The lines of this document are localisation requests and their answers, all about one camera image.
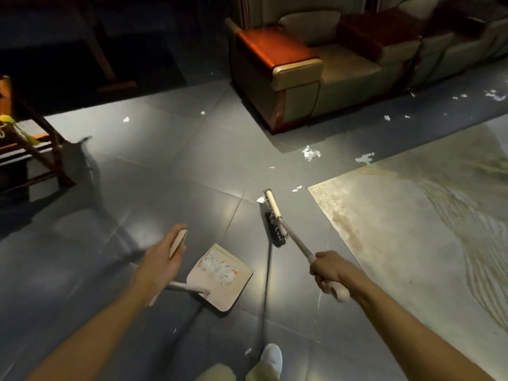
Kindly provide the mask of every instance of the hand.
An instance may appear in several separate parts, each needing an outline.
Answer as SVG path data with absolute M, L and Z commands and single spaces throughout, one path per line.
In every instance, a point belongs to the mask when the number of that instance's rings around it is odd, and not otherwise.
M 161 242 L 146 250 L 143 262 L 139 265 L 131 285 L 131 288 L 140 292 L 146 299 L 146 304 L 178 273 L 186 246 L 181 245 L 177 248 L 171 259 L 169 249 L 178 233 L 186 228 L 186 224 L 175 224 Z
M 324 293 L 329 293 L 325 279 L 342 283 L 351 293 L 370 282 L 361 269 L 334 251 L 318 252 L 316 258 L 310 265 L 310 274 Z

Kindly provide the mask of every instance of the shoe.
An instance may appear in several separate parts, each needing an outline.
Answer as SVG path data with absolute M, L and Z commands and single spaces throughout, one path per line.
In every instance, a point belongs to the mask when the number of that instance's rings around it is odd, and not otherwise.
M 274 343 L 266 345 L 261 353 L 261 361 L 272 366 L 277 373 L 277 378 L 280 378 L 280 374 L 283 371 L 283 353 L 280 351 L 280 347 Z

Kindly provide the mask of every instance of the yellow rope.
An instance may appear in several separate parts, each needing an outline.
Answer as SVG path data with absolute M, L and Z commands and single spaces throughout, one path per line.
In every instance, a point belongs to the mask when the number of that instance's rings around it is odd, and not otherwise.
M 5 132 L 2 130 L 2 128 L 11 125 L 18 133 L 22 135 L 22 137 L 25 138 L 27 142 L 32 144 L 33 146 L 37 146 L 40 141 L 38 141 L 36 138 L 34 138 L 32 135 L 27 133 L 26 131 L 22 130 L 17 124 L 16 120 L 14 120 L 9 115 L 0 115 L 0 139 L 5 138 Z

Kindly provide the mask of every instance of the gray tile floor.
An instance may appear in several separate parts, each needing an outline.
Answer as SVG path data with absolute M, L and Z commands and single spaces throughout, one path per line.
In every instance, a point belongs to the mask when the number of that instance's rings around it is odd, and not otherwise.
M 0 242 L 0 376 L 22 380 L 127 285 L 142 249 L 183 222 L 179 280 L 213 243 L 249 264 L 253 277 L 228 314 L 163 292 L 101 379 L 192 380 L 216 362 L 242 379 L 267 342 L 283 350 L 284 379 L 404 379 L 358 305 L 321 294 L 292 242 L 270 245 L 256 199 L 272 188 L 312 250 L 354 262 L 305 188 L 359 167 L 363 154 L 379 160 L 508 113 L 508 101 L 484 92 L 508 91 L 507 64 L 275 136 L 225 79 L 49 117 L 72 142 L 65 162 L 79 184 L 0 210 L 0 235 L 11 232 Z M 306 161 L 306 145 L 321 158 Z M 31 190 L 39 198 L 53 189 L 48 181 Z

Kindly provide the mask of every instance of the white paper scrap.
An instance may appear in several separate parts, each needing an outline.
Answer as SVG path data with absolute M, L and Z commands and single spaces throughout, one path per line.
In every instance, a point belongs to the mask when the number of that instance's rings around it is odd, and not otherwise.
M 374 153 L 371 152 L 369 154 L 362 155 L 362 157 L 358 157 L 355 160 L 359 163 L 365 163 L 366 165 L 370 165 L 370 162 L 372 162 L 371 156 L 373 156 Z
M 497 91 L 495 89 L 491 89 L 489 92 L 485 91 L 485 96 L 492 97 L 497 102 L 502 102 L 506 99 L 506 95 L 501 96 L 497 94 Z
M 305 147 L 305 149 L 302 152 L 303 152 L 303 156 L 308 161 L 311 161 L 312 158 L 315 156 L 321 157 L 321 153 L 319 151 L 311 150 L 309 146 Z

